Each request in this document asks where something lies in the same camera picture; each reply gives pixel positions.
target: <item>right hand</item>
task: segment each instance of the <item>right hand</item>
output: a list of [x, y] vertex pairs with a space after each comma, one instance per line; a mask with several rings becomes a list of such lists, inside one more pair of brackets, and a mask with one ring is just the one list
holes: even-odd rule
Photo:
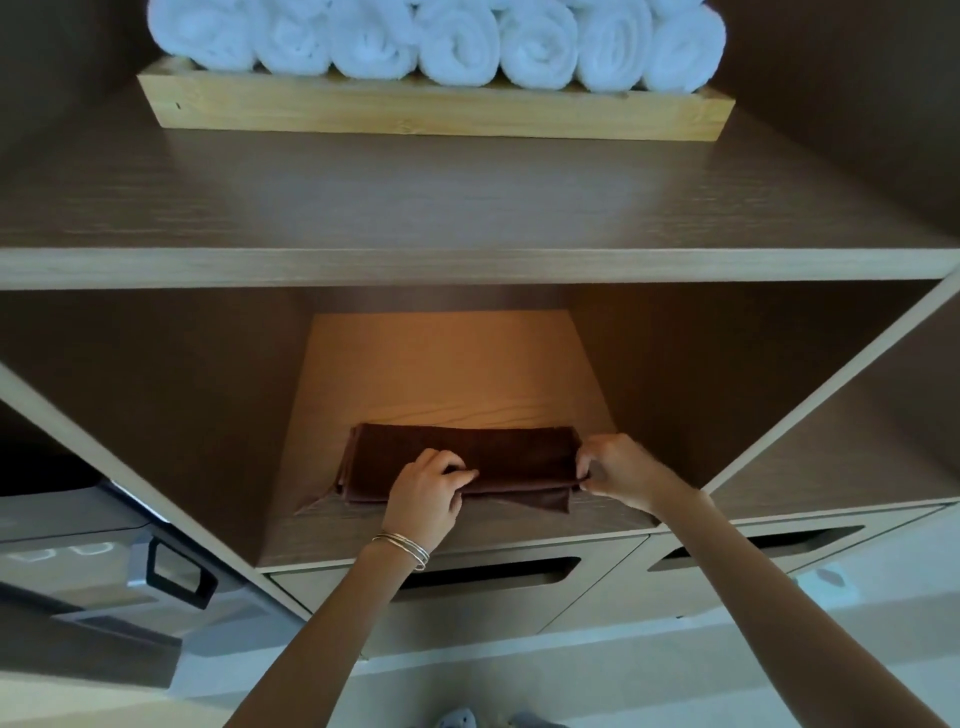
[[[599, 463], [602, 472], [590, 472]], [[660, 509], [676, 495], [694, 492], [680, 477], [638, 445], [629, 435], [593, 435], [577, 452], [580, 487], [598, 496], [616, 498], [662, 520]]]
[[[444, 475], [450, 466], [458, 470]], [[432, 552], [457, 521], [463, 504], [458, 491], [479, 474], [465, 467], [459, 455], [432, 448], [403, 466], [390, 491], [383, 530], [405, 536]]]

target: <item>appliance handle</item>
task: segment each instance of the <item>appliance handle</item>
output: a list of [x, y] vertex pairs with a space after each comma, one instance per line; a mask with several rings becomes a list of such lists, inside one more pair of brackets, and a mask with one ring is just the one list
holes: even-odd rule
[[[156, 572], [156, 549], [158, 546], [169, 548], [181, 559], [190, 562], [200, 570], [200, 583], [195, 591], [190, 591]], [[218, 584], [217, 577], [211, 570], [206, 569], [179, 549], [163, 542], [153, 534], [150, 534], [146, 539], [136, 541], [131, 546], [127, 586], [157, 601], [173, 601], [179, 606], [185, 604], [202, 611], [210, 603], [214, 592], [217, 591]]]

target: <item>towel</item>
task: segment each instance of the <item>towel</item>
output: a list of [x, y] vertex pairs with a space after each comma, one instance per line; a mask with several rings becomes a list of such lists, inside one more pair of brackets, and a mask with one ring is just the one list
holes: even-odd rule
[[330, 56], [352, 79], [402, 79], [417, 67], [420, 34], [404, 0], [333, 0]]
[[351, 503], [383, 503], [403, 466], [426, 448], [448, 449], [480, 474], [465, 497], [496, 497], [569, 513], [578, 487], [573, 427], [459, 429], [420, 425], [358, 425], [337, 474], [337, 490]]
[[239, 0], [150, 0], [147, 26], [164, 51], [211, 71], [249, 71], [256, 63]]
[[559, 0], [515, 0], [500, 16], [500, 67], [523, 88], [558, 90], [577, 65], [577, 21]]
[[578, 11], [577, 80], [590, 91], [627, 91], [640, 82], [653, 39], [646, 0], [609, 0]]
[[488, 84], [500, 63], [500, 32], [486, 0], [425, 0], [417, 10], [420, 70], [440, 85]]
[[249, 0], [253, 50], [271, 73], [317, 76], [330, 67], [325, 0]]
[[704, 0], [650, 0], [650, 10], [656, 17], [666, 19], [693, 10], [703, 2]]
[[706, 5], [655, 21], [643, 84], [651, 91], [692, 93], [716, 73], [726, 43], [723, 19]]

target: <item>bracelet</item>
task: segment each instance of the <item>bracelet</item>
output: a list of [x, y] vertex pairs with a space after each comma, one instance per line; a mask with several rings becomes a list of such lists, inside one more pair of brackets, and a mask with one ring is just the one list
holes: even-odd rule
[[373, 540], [387, 541], [413, 556], [414, 560], [417, 562], [417, 565], [414, 567], [414, 571], [423, 571], [426, 569], [426, 563], [430, 560], [430, 554], [427, 553], [425, 548], [411, 541], [406, 536], [401, 536], [398, 533], [387, 533], [386, 531], [383, 531], [382, 533], [376, 534], [376, 536], [373, 537]]

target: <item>rolled white towel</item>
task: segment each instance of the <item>rolled white towel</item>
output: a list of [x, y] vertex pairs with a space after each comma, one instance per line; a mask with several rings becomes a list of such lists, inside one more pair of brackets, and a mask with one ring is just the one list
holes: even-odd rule
[[325, 0], [249, 0], [253, 50], [271, 73], [317, 76], [330, 67]]
[[500, 32], [486, 0], [424, 0], [417, 10], [420, 70], [440, 85], [488, 84], [500, 64]]
[[516, 0], [499, 20], [500, 67], [523, 88], [557, 90], [573, 79], [577, 21], [559, 0]]
[[352, 79], [402, 79], [417, 67], [420, 33], [405, 0], [333, 0], [330, 56]]
[[658, 18], [668, 18], [703, 5], [704, 0], [650, 0], [650, 10]]
[[239, 0], [150, 0], [156, 44], [211, 71], [249, 71], [256, 63], [250, 18]]
[[654, 21], [643, 84], [651, 91], [692, 93], [716, 73], [726, 43], [723, 19], [706, 5]]
[[646, 0], [608, 0], [577, 11], [577, 80], [591, 91], [626, 91], [640, 82], [653, 39]]

